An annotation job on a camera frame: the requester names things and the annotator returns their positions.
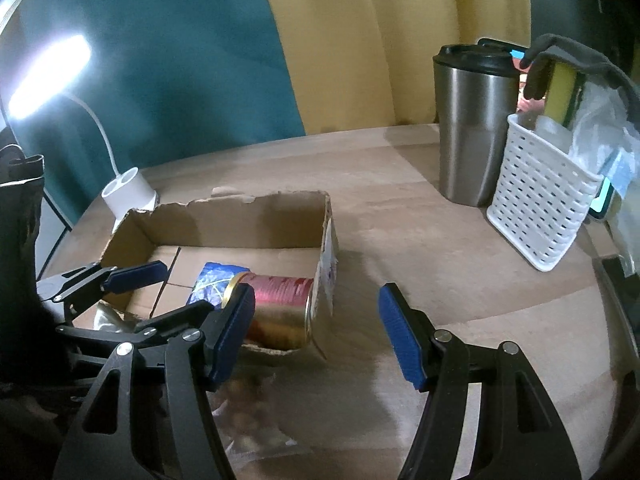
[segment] blue gripper pad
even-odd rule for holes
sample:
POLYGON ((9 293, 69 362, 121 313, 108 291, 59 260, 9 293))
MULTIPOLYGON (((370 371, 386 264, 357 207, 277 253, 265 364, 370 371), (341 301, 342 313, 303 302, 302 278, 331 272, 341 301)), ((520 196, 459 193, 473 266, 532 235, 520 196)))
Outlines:
POLYGON ((391 339, 391 346, 394 348, 404 378, 413 384, 416 390, 423 391, 427 377, 422 369, 422 348, 410 321, 402 312, 388 285, 380 287, 378 312, 385 325, 386 334, 391 339))
MULTIPOLYGON (((239 298, 239 302, 235 306, 235 311, 226 322, 224 332, 216 345, 216 361, 209 374, 210 380, 215 384, 222 384, 231 377, 231 370, 236 364, 244 336, 254 319, 254 290, 250 286, 244 286, 243 288, 244 293, 239 298)), ((233 307, 233 302, 230 301, 223 309, 223 312, 233 307)))
POLYGON ((114 270, 109 277, 104 280, 102 290, 113 294, 122 294, 130 290, 136 290, 143 286, 164 282, 167 279, 169 270, 160 260, 137 267, 126 267, 114 270))

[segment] desk lamp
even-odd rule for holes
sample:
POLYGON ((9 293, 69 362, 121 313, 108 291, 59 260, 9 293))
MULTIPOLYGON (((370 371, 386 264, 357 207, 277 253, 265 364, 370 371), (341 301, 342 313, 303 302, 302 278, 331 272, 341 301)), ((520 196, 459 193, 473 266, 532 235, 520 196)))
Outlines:
POLYGON ((120 173, 116 166, 111 144, 102 123, 87 103, 65 91, 91 57, 91 48, 78 34, 49 45, 33 62, 8 105, 9 115, 17 120, 33 114, 53 96, 60 94, 80 105, 94 120, 109 153, 115 178, 100 194, 116 217, 116 230, 129 209, 151 211, 156 206, 158 194, 149 186, 138 168, 120 173))

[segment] can lid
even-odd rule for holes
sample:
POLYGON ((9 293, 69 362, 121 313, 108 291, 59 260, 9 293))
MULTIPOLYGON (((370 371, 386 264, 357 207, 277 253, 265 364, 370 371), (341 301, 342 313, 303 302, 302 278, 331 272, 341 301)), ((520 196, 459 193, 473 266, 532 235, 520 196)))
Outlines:
POLYGON ((475 44, 445 45, 433 61, 442 65, 502 77, 519 77, 513 57, 507 49, 475 44))
POLYGON ((243 276, 247 275, 249 273, 248 270, 243 270, 241 272, 238 272, 235 276, 233 276, 229 282, 226 284, 225 287, 225 291, 222 294, 222 308, 226 307, 226 304, 229 302, 229 300, 231 299, 231 294, 234 291, 234 287, 238 284, 238 282, 242 279, 243 276))

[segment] white lamp cable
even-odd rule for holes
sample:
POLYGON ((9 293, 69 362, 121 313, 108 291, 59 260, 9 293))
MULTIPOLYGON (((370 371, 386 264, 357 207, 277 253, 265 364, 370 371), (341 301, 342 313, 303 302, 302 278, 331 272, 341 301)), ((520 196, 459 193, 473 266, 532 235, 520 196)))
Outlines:
POLYGON ((82 99, 79 98, 77 95, 72 94, 71 92, 67 92, 67 91, 60 92, 60 95, 63 95, 64 97, 66 97, 68 99, 71 99, 76 104, 79 104, 82 108, 84 108, 84 110, 94 120, 94 123, 95 123, 96 126, 98 126, 98 129, 100 130, 100 134, 102 135, 102 138, 104 139, 104 143, 107 146, 107 152, 109 152, 109 160, 111 162, 111 168, 113 169, 113 173, 116 174, 116 177, 120 176, 120 172, 118 171, 118 167, 116 166, 116 160, 115 160, 115 158, 113 156, 113 150, 111 149, 111 143, 109 142, 109 139, 107 138, 107 134, 105 133, 104 127, 102 126, 102 123, 100 122, 100 119, 98 119, 98 116, 95 114, 95 112, 93 110, 91 110, 91 108, 89 108, 89 105, 87 103, 85 103, 84 101, 82 101, 82 99))

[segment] stainless steel tumbler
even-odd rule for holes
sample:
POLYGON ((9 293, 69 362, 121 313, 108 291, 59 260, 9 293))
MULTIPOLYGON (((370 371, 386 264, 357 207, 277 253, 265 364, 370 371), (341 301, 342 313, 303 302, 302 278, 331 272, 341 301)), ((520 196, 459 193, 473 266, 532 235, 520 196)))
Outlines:
POLYGON ((500 174, 507 115, 516 111, 520 72, 511 53, 492 46, 447 45, 433 57, 440 118, 440 193, 487 205, 500 174))

